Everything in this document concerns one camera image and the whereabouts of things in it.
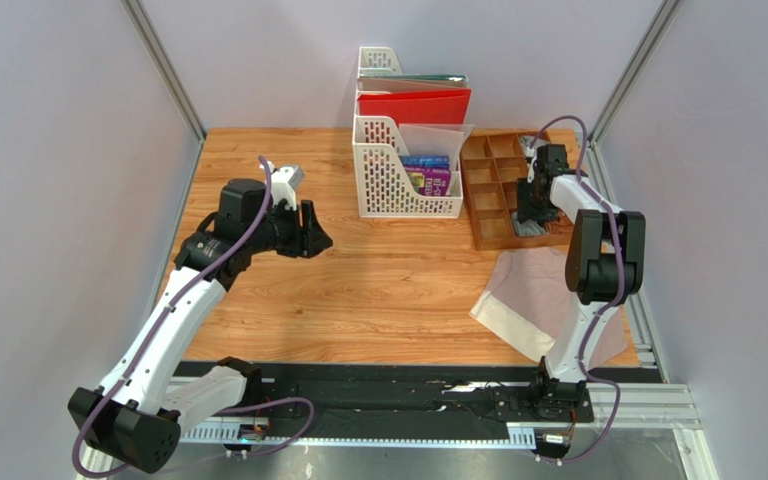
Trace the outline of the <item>grey underwear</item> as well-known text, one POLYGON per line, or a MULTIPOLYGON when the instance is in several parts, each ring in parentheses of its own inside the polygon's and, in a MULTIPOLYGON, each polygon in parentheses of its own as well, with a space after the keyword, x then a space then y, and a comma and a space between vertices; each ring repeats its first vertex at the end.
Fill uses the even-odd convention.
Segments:
POLYGON ((511 221, 513 231, 517 237, 533 237, 547 234, 547 230, 534 220, 527 219, 524 222, 520 222, 516 212, 511 214, 511 221))

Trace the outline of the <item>wooden compartment tray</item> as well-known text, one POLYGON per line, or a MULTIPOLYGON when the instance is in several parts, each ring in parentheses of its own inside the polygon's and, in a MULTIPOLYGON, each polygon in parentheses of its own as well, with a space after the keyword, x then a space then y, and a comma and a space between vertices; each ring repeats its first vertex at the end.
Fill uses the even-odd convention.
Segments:
POLYGON ((473 245, 479 251, 568 248, 573 224, 565 215, 551 221, 541 235, 515 231, 516 181, 529 173, 520 138, 532 130, 478 129, 460 152, 462 188, 473 245))

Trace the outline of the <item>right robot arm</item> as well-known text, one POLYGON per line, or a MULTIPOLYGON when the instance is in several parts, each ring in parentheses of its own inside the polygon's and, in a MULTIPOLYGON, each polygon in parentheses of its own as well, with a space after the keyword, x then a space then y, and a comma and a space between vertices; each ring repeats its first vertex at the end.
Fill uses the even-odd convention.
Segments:
POLYGON ((516 182, 517 220, 573 223, 564 279, 572 310, 542 359, 550 381, 579 384, 608 320, 643 283, 646 219, 600 194, 557 144, 525 149, 529 170, 516 182))

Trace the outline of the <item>blue book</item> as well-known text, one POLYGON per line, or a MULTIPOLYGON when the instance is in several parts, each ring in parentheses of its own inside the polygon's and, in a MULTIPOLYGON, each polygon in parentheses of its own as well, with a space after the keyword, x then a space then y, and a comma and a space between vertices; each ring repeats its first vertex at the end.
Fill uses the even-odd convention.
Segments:
POLYGON ((409 155, 399 159, 405 167, 450 169, 450 158, 446 155, 409 155))

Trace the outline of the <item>grey rolled cloth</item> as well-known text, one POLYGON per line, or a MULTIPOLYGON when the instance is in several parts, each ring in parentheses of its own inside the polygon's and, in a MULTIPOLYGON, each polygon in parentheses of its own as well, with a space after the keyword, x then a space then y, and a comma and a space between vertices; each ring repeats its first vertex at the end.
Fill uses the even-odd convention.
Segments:
POLYGON ((536 138, 531 135, 519 135, 518 141, 523 152, 523 156, 527 160, 531 160, 535 157, 537 149, 547 144, 544 139, 536 138))

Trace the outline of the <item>translucent plastic folder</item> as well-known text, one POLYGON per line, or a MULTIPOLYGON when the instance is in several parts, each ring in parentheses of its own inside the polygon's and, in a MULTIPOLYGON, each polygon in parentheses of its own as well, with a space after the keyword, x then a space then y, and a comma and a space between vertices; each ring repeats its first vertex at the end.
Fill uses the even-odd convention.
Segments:
POLYGON ((407 124, 399 126, 405 156, 446 156, 449 169, 458 170, 461 149, 474 129, 472 124, 407 124))

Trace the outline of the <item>pink underwear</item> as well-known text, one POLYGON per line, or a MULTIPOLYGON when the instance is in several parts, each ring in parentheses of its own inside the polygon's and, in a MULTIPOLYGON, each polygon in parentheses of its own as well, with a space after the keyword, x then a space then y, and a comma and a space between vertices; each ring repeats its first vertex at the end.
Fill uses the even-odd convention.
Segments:
POLYGON ((548 354, 565 321, 576 319, 566 253, 553 247, 500 253, 470 317, 530 360, 548 354))

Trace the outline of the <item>white file organizer rack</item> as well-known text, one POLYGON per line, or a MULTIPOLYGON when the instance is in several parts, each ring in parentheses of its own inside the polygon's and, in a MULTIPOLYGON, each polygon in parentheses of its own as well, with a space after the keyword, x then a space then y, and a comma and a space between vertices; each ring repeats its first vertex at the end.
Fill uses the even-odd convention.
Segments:
MULTIPOLYGON (((358 50, 357 80, 366 74, 381 76, 402 72, 398 56, 389 47, 361 46, 358 50)), ((435 218, 454 219, 464 202, 462 172, 452 172, 452 184, 446 197, 426 197, 411 185, 399 159, 404 148, 399 126, 389 117, 361 116, 356 87, 352 150, 358 198, 358 212, 363 218, 435 218)))

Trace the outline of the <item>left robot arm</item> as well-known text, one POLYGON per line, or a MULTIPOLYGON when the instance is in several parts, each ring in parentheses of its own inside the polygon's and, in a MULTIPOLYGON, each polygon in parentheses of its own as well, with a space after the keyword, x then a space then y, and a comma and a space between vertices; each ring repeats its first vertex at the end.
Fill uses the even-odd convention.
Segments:
POLYGON ((83 464, 84 450, 110 457, 118 471, 156 473, 181 437, 213 416, 249 414, 253 429, 265 430, 275 403, 265 398, 261 369, 252 363, 227 357, 170 388, 195 334, 254 256, 311 259, 333 244, 314 204, 297 196, 301 167, 268 160, 260 166, 263 180, 228 181, 218 208, 181 243, 166 287, 126 353, 98 386, 72 394, 68 410, 78 434, 71 460, 79 475, 96 477, 83 464))

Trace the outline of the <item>purple book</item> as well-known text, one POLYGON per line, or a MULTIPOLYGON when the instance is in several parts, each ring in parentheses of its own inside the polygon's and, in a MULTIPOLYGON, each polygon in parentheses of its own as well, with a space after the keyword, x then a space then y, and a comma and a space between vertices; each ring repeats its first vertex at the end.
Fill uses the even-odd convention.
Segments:
POLYGON ((406 166, 405 172, 414 190, 426 197, 446 197, 452 184, 452 172, 448 169, 406 166))

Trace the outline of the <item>red folder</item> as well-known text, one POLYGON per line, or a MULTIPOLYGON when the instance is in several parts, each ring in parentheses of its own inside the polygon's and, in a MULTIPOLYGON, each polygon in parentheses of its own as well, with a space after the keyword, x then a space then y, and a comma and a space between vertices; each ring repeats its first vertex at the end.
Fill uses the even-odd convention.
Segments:
POLYGON ((401 124, 462 124, 472 91, 470 89, 424 90, 386 94, 361 94, 361 116, 384 116, 401 124))

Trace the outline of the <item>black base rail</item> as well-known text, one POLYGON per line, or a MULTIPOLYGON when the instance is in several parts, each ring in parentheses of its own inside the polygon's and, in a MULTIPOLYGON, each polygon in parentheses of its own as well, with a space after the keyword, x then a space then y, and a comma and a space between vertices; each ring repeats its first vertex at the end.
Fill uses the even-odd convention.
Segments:
POLYGON ((534 366, 260 363, 251 413, 216 416, 219 440, 360 444, 501 443, 517 425, 566 431, 596 423, 597 387, 574 405, 567 392, 541 401, 534 366))

